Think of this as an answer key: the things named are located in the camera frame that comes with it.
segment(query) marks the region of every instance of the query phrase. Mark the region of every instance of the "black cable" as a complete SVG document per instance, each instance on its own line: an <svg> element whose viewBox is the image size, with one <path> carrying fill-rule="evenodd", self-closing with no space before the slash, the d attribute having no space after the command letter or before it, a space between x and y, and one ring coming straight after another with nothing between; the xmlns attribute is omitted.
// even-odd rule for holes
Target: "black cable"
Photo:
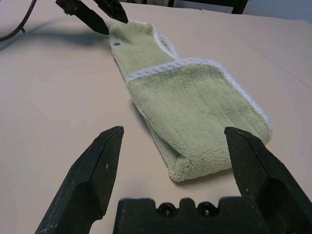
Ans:
<svg viewBox="0 0 312 234"><path fill-rule="evenodd" d="M37 0L33 0L33 1L31 2L30 7L29 7L29 9L28 9L28 11L27 11L27 13L26 13L24 19L23 19L23 20L21 21L21 23L17 26L17 28L16 28L12 33L10 33L9 35L0 38L0 42L1 42L1 41L5 41L5 40L8 40L8 39L14 37L19 31L22 31L23 33L25 33L24 25L26 24L26 22L27 22L27 20L28 20L28 18L29 18L29 16L30 16L30 14L31 14L31 12L33 11L34 6L35 6L35 4L36 4L36 1L37 1Z"/></svg>

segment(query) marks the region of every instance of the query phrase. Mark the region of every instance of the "dark furniture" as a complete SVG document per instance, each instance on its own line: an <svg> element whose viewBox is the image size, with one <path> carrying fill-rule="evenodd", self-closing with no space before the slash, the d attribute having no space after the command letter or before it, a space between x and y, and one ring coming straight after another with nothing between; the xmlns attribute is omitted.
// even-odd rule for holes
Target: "dark furniture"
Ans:
<svg viewBox="0 0 312 234"><path fill-rule="evenodd" d="M207 3L219 6L233 7L232 14L242 14L248 0L184 0L191 2ZM169 0L168 6L173 7L175 0Z"/></svg>

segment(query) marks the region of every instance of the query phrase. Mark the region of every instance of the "beige table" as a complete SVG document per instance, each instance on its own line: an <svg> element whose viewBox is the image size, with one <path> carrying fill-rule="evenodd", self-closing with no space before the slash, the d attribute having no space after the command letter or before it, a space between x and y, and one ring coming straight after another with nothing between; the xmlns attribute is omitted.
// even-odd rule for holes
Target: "beige table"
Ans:
<svg viewBox="0 0 312 234"><path fill-rule="evenodd" d="M18 23L28 3L0 2L1 31ZM123 6L128 18L152 22L182 57L214 59L229 69L272 117L268 148L311 199L312 91L202 11ZM117 178L107 215L92 234L112 233L122 197L177 206L183 197L217 205L222 196L239 195L231 170L181 184L169 179L106 37L65 16L54 1L38 1L25 29L14 43L0 43L1 233L34 233L72 163L101 131L116 125L125 128Z"/></svg>

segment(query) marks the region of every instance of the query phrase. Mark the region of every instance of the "green towel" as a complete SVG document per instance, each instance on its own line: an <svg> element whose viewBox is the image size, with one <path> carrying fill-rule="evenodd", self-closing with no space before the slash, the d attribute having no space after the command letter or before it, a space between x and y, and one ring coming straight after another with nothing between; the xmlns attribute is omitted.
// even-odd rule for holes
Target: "green towel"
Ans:
<svg viewBox="0 0 312 234"><path fill-rule="evenodd" d="M270 141L268 116L221 64L179 58L169 39L148 23L114 25L110 43L172 180L230 168L226 126Z"/></svg>

